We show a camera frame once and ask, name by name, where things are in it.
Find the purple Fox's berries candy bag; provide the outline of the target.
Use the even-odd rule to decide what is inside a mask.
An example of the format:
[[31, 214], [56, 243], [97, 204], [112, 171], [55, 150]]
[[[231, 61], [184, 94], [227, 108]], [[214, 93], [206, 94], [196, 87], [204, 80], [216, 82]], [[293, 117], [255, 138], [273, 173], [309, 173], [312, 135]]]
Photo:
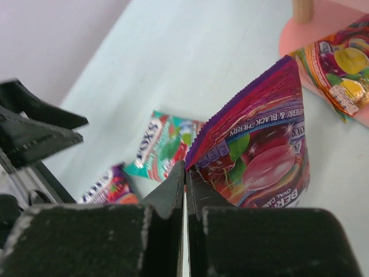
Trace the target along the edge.
[[137, 204], [123, 170], [124, 163], [110, 167], [78, 200], [79, 204]]

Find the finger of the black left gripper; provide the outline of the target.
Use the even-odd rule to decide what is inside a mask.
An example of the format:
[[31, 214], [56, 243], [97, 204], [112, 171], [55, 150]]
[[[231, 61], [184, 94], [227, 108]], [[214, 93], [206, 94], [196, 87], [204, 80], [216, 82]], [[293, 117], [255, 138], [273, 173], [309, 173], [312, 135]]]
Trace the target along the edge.
[[1, 107], [1, 166], [22, 169], [82, 143], [77, 132], [25, 118]]
[[1, 106], [28, 118], [66, 129], [88, 124], [87, 118], [51, 105], [32, 94], [19, 79], [1, 82]]

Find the orange Fox's fruits candy bag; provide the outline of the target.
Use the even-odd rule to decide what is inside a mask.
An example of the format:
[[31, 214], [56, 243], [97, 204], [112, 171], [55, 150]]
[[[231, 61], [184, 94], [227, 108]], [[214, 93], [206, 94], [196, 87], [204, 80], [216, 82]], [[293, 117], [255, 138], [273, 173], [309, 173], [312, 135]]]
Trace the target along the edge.
[[368, 126], [368, 15], [290, 53], [303, 85], [332, 105], [344, 122]]

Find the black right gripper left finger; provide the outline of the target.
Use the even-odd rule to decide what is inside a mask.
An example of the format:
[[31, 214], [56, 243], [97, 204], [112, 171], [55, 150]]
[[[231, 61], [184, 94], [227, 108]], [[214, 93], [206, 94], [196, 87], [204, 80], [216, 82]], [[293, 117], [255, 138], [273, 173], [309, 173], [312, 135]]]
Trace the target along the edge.
[[181, 276], [185, 164], [137, 204], [39, 204], [16, 220], [2, 276]]

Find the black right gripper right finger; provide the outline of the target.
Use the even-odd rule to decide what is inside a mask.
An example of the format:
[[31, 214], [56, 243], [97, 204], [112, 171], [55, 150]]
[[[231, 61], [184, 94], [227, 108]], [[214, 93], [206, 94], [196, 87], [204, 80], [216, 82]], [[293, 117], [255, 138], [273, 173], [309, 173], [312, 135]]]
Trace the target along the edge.
[[314, 208], [238, 208], [186, 173], [192, 276], [361, 276], [340, 222]]

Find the teal Fox's candy bag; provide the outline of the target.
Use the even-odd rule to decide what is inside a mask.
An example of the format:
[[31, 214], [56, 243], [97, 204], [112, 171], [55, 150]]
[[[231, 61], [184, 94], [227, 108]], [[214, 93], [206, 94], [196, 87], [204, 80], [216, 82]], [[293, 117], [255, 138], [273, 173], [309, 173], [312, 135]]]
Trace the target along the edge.
[[125, 172], [163, 182], [174, 164], [185, 159], [203, 125], [201, 121], [152, 111], [135, 159]]

